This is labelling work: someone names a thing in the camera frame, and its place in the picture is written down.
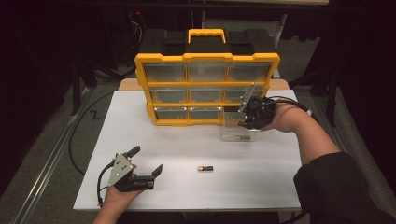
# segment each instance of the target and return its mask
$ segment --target battery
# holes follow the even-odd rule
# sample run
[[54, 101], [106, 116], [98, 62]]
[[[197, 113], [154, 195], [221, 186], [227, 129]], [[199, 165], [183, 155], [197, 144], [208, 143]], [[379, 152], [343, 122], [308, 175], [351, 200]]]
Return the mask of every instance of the battery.
[[198, 171], [213, 171], [213, 166], [198, 166]]

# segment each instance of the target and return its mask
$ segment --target human hand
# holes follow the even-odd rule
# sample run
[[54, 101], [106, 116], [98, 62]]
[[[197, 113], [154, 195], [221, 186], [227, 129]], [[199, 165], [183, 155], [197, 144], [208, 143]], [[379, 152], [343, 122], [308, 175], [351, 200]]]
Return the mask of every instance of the human hand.
[[143, 190], [119, 192], [115, 187], [107, 188], [105, 201], [102, 204], [102, 209], [93, 223], [117, 223], [120, 215], [142, 192]]

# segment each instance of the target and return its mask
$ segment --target white table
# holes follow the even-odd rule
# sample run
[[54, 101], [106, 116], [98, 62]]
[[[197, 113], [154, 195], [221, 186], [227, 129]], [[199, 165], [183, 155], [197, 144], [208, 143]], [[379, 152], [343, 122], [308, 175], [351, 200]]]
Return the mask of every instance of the white table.
[[[295, 99], [293, 91], [269, 91]], [[146, 113], [142, 91], [116, 91], [74, 209], [98, 210], [96, 183], [115, 153], [135, 146], [134, 172], [149, 175], [160, 164], [163, 172], [154, 190], [135, 199], [131, 211], [298, 211], [293, 177], [301, 166], [293, 133], [258, 133], [254, 142], [225, 142], [221, 126], [154, 126]], [[200, 165], [214, 172], [199, 173]], [[107, 171], [102, 179], [105, 186]]]

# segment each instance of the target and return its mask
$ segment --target black cable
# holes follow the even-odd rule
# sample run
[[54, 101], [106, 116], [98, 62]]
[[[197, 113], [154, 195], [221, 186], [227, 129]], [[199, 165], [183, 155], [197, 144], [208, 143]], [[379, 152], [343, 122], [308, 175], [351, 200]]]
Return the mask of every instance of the black cable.
[[82, 118], [83, 118], [84, 115], [91, 109], [91, 107], [93, 107], [93, 106], [94, 106], [96, 103], [98, 103], [100, 100], [104, 99], [105, 97], [107, 97], [107, 96], [109, 96], [109, 95], [111, 95], [111, 94], [113, 94], [113, 93], [114, 93], [114, 91], [113, 91], [113, 92], [110, 92], [110, 93], [108, 93], [108, 94], [106, 94], [106, 95], [104, 95], [104, 96], [102, 96], [102, 97], [100, 97], [99, 99], [97, 99], [96, 101], [94, 101], [92, 104], [90, 104], [90, 106], [89, 106], [89, 107], [84, 111], [84, 113], [82, 113], [82, 115], [79, 117], [79, 119], [78, 119], [78, 121], [77, 121], [77, 124], [76, 124], [76, 126], [74, 127], [74, 129], [73, 129], [73, 131], [72, 131], [72, 134], [70, 135], [69, 143], [68, 143], [69, 157], [70, 157], [71, 162], [73, 163], [73, 166], [74, 166], [74, 167], [76, 168], [76, 170], [77, 170], [79, 173], [81, 173], [82, 175], [85, 175], [85, 173], [82, 172], [82, 171], [78, 168], [78, 166], [76, 165], [76, 163], [75, 163], [75, 161], [74, 161], [74, 159], [73, 159], [73, 155], [72, 155], [72, 140], [73, 140], [73, 136], [74, 136], [74, 134], [75, 134], [75, 132], [76, 132], [76, 129], [77, 129], [79, 123], [81, 122]]
[[300, 109], [302, 109], [303, 111], [305, 111], [306, 113], [308, 113], [309, 116], [311, 116], [311, 118], [314, 119], [318, 123], [318, 119], [314, 115], [312, 110], [310, 110], [309, 108], [305, 107], [304, 105], [298, 103], [297, 101], [295, 101], [293, 99], [290, 99], [288, 97], [282, 97], [282, 98], [285, 98], [287, 100], [274, 100], [273, 102], [266, 103], [263, 106], [268, 106], [268, 105], [277, 104], [277, 103], [286, 103], [286, 104], [290, 104], [290, 105], [295, 105], [295, 106], [299, 107]]
[[289, 223], [294, 223], [295, 221], [300, 220], [302, 217], [304, 217], [307, 213], [306, 212], [302, 212], [300, 213], [297, 217], [293, 217], [289, 220], [286, 220], [284, 222], [281, 222], [280, 224], [289, 224]]
[[134, 77], [136, 77], [135, 70], [136, 70], [136, 64], [132, 64], [132, 65], [131, 65], [131, 69], [130, 69], [128, 72], [126, 72], [126, 73], [124, 73], [124, 74], [122, 74], [122, 75], [120, 75], [120, 76], [121, 76], [122, 78], [126, 78], [126, 77], [128, 77], [128, 76], [130, 76], [130, 75], [134, 75]]
[[112, 161], [111, 163], [109, 163], [109, 164], [102, 170], [102, 172], [99, 174], [98, 183], [97, 183], [97, 186], [96, 186], [96, 194], [97, 194], [97, 196], [98, 196], [98, 205], [101, 206], [101, 207], [102, 207], [102, 204], [103, 204], [103, 199], [102, 199], [102, 197], [100, 196], [100, 191], [102, 191], [102, 189], [107, 188], [107, 187], [104, 187], [104, 188], [102, 188], [102, 189], [100, 188], [100, 184], [101, 184], [101, 182], [102, 182], [102, 176], [103, 176], [103, 174], [104, 174], [108, 169], [110, 169], [111, 167], [113, 167], [113, 165], [114, 165], [114, 161]]
[[140, 12], [140, 11], [139, 11], [139, 13], [138, 13], [138, 16], [139, 16], [140, 20], [142, 21], [142, 23], [143, 23], [143, 27], [145, 27], [145, 31], [146, 31], [148, 28], [146, 27], [145, 20], [143, 20], [143, 16], [142, 16], [142, 14], [141, 14], [141, 12]]

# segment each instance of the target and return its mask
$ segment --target wire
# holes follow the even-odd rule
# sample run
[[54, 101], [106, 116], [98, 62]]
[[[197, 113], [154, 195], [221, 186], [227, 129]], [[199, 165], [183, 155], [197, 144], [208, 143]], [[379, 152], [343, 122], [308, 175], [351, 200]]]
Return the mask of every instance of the wire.
[[76, 124], [76, 126], [74, 127], [74, 129], [73, 129], [73, 131], [72, 131], [72, 134], [70, 135], [69, 143], [68, 143], [69, 157], [70, 157], [71, 162], [73, 163], [73, 166], [74, 166], [74, 167], [76, 168], [76, 170], [77, 170], [79, 173], [81, 173], [82, 175], [85, 175], [85, 173], [82, 172], [82, 171], [78, 168], [78, 166], [76, 165], [76, 163], [75, 163], [75, 161], [74, 161], [74, 159], [73, 159], [72, 147], [71, 147], [72, 141], [73, 141], [73, 136], [74, 136], [74, 134], [75, 134], [75, 132], [76, 132], [76, 129], [77, 129], [78, 125], [81, 123], [82, 118], [83, 118], [83, 117], [85, 116], [85, 114], [91, 109], [91, 107], [93, 107], [96, 103], [98, 103], [99, 101], [101, 101], [101, 100], [104, 99], [105, 97], [107, 97], [107, 96], [109, 96], [109, 95], [112, 95], [113, 93], [114, 93], [114, 91], [113, 91], [113, 92], [110, 92], [110, 93], [108, 93], [108, 94], [106, 94], [106, 95], [100, 97], [100, 98], [97, 99], [96, 101], [94, 101], [94, 102], [84, 111], [84, 113], [82, 113], [81, 117], [79, 117], [79, 119], [78, 119], [78, 121], [77, 121], [77, 124]]
[[139, 23], [135, 22], [135, 21], [131, 21], [132, 24], [134, 24], [136, 26], [136, 30], [137, 28], [139, 28], [139, 43], [142, 41], [142, 35], [143, 35], [143, 31], [142, 31], [142, 27], [139, 25]]
[[286, 104], [290, 104], [290, 105], [295, 105], [295, 106], [299, 107], [300, 109], [302, 109], [303, 111], [305, 111], [306, 113], [308, 113], [309, 116], [311, 116], [312, 119], [314, 119], [318, 123], [318, 119], [312, 113], [312, 110], [310, 110], [309, 108], [305, 107], [304, 105], [298, 103], [297, 101], [295, 101], [295, 100], [293, 100], [291, 98], [284, 97], [284, 96], [271, 96], [271, 97], [267, 97], [267, 98], [283, 98], [285, 100], [274, 100], [273, 102], [269, 102], [269, 103], [264, 104], [265, 106], [276, 104], [276, 103], [286, 103]]
[[113, 165], [114, 165], [114, 161], [112, 161], [111, 163], [109, 163], [109, 164], [102, 170], [102, 172], [99, 174], [98, 183], [97, 183], [97, 186], [96, 186], [96, 194], [97, 194], [97, 196], [98, 196], [98, 205], [101, 206], [101, 207], [102, 207], [102, 204], [103, 204], [103, 199], [102, 199], [102, 197], [100, 196], [100, 191], [102, 191], [102, 189], [107, 188], [107, 187], [104, 187], [104, 188], [102, 188], [102, 189], [100, 188], [100, 184], [101, 184], [101, 182], [102, 182], [102, 176], [103, 176], [103, 174], [104, 174], [108, 169], [110, 169], [111, 167], [113, 167]]
[[192, 12], [191, 12], [191, 28], [192, 29], [194, 28], [194, 16], [193, 16]]
[[145, 28], [146, 31], [148, 28], [146, 27], [145, 20], [143, 20], [142, 14], [140, 13], [140, 11], [136, 11], [136, 14], [139, 16], [140, 20], [142, 21], [143, 27]]

